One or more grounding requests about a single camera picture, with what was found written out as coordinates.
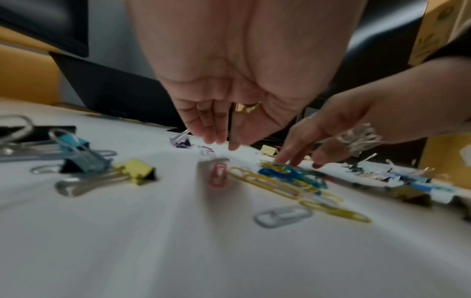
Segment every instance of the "palm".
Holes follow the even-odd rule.
[[[363,2],[130,0],[129,9],[182,120],[221,143],[231,103],[262,103],[240,132],[251,142],[283,128],[321,92]]]

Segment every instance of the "human hand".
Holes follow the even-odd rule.
[[[286,126],[332,79],[366,0],[128,0],[142,49],[182,120],[223,143],[232,103],[261,104],[235,135]]]
[[[458,129],[471,118],[471,60],[442,58],[333,96],[312,117],[294,125],[276,163],[298,165],[314,143],[314,167],[352,153],[336,136],[369,123],[394,144]]]

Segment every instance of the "white table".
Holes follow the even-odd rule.
[[[52,187],[58,174],[28,172],[51,162],[0,164],[0,297],[471,297],[471,226],[453,211],[329,183],[372,223],[315,213],[268,230],[256,212],[296,203],[234,180],[208,188],[199,150],[173,148],[164,128],[1,102],[11,113],[76,125],[116,161],[156,166],[159,181],[69,199]],[[256,169],[261,158],[211,147],[230,166]]]

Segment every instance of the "red paper clip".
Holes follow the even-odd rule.
[[[225,163],[217,163],[212,170],[211,181],[209,182],[214,188],[224,188],[227,185],[227,165]]]

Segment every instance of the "desk surface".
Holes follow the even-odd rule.
[[[345,207],[372,223],[315,213],[263,229],[255,213],[295,203],[233,180],[226,189],[208,188],[210,168],[199,150],[173,148],[168,138],[175,134],[162,127],[0,102],[0,114],[12,113],[37,125],[76,125],[92,148],[117,151],[117,162],[156,166],[159,181],[68,199],[53,190],[59,175],[29,173],[51,162],[0,164],[1,297],[471,295],[471,226],[453,211],[330,183]],[[249,147],[211,147],[230,166],[256,169],[261,158]]]

